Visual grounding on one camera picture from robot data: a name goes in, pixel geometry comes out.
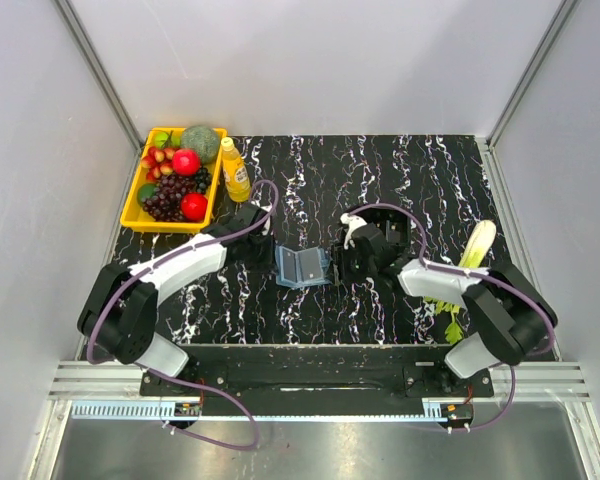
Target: marble tabletop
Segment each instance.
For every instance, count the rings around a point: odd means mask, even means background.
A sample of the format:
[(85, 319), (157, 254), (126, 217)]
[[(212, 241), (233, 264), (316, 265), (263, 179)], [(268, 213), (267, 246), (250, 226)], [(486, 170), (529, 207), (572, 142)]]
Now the marble tabletop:
[[(477, 222), (498, 235), (485, 261), (508, 260), (478, 147), (470, 136), (236, 137), (250, 178), (280, 190), (274, 233), (292, 249), (328, 248), (347, 208), (389, 202), (410, 209), (427, 229), (428, 255), (457, 263)], [(257, 197), (268, 203), (269, 192)], [(235, 212), (222, 193), (216, 215)], [(417, 234), (413, 235), (415, 252)], [(113, 261), (131, 265), (188, 239), (122, 228)], [(411, 344), (444, 341), (449, 317), (421, 298), (378, 292), (374, 283), (290, 290), (273, 272), (230, 265), (186, 286), (159, 309), (157, 331), (178, 343)], [(461, 325), (471, 328), (467, 315)]]

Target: yellow basket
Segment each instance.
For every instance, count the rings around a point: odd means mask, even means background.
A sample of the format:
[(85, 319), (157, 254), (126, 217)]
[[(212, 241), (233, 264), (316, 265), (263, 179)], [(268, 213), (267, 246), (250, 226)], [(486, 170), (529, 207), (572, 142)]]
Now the yellow basket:
[[(214, 128), (220, 139), (227, 136), (227, 131), (224, 128)], [(142, 157), (147, 155), (147, 150), (153, 145), (153, 139), (158, 132), (171, 132), (173, 131), (173, 138), (180, 140), (184, 128), (179, 127), (157, 127), (149, 132), (149, 138), (147, 144), (144, 146), (142, 151)], [(127, 195), (127, 201), (124, 204), (122, 215), (120, 216), (120, 223), (124, 227), (132, 229), (134, 232), (160, 232), (160, 233), (198, 233), (204, 227), (211, 223), (211, 216), (213, 211), (213, 204), (216, 199), (216, 193), (218, 191), (218, 185), (220, 184), (220, 171), (222, 170), (222, 159), (220, 158), (220, 150), (218, 150), (218, 156), (215, 162), (205, 165), (210, 172), (213, 172), (213, 179), (211, 180), (211, 188), (207, 190), (205, 196), (209, 201), (207, 206), (207, 212), (204, 215), (204, 220), (199, 223), (176, 223), (176, 222), (156, 222), (147, 212), (142, 210), (142, 207), (136, 200), (138, 190), (143, 185), (149, 183), (146, 180), (147, 168), (143, 168), (138, 162), (138, 168), (136, 174), (133, 177), (133, 183)]]

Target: red apple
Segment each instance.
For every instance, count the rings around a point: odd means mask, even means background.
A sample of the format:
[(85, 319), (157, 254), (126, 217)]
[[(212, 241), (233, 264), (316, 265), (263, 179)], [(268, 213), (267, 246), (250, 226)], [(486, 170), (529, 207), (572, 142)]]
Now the red apple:
[(160, 164), (160, 173), (163, 175), (171, 175), (173, 173), (173, 167), (171, 166), (171, 162), (162, 162)]
[(158, 150), (156, 149), (156, 151), (153, 153), (153, 158), (156, 159), (156, 162), (158, 163), (162, 163), (162, 161), (164, 160), (164, 152), (162, 150)]
[(200, 159), (193, 150), (181, 148), (173, 156), (173, 169), (179, 175), (193, 175), (200, 169)]
[(201, 193), (188, 193), (180, 203), (180, 209), (185, 217), (192, 222), (200, 222), (204, 220), (207, 213), (208, 205), (207, 197)]
[(176, 154), (176, 149), (173, 147), (167, 147), (163, 150), (164, 156), (167, 157), (167, 160), (173, 160), (173, 156)]
[(153, 168), (156, 166), (156, 159), (150, 155), (147, 155), (142, 157), (142, 160), (140, 160), (140, 165), (142, 165), (144, 168)]

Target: bottle cap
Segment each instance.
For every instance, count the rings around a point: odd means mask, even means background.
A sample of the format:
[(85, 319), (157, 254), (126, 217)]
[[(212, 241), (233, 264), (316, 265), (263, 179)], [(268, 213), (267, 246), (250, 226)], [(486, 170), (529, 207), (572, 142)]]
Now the bottle cap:
[(220, 145), (222, 145), (222, 149), (225, 152), (230, 152), (233, 150), (233, 138), (224, 137), (222, 140), (220, 140)]

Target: juice bottle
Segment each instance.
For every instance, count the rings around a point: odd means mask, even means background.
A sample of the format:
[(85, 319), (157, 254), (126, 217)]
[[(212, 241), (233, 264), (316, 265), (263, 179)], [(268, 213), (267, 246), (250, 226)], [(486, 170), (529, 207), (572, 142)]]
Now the juice bottle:
[(238, 203), (246, 202), (249, 200), (251, 182), (240, 152), (233, 145), (233, 139), (230, 137), (223, 138), (220, 145), (222, 146), (224, 184), (229, 192), (229, 198)]

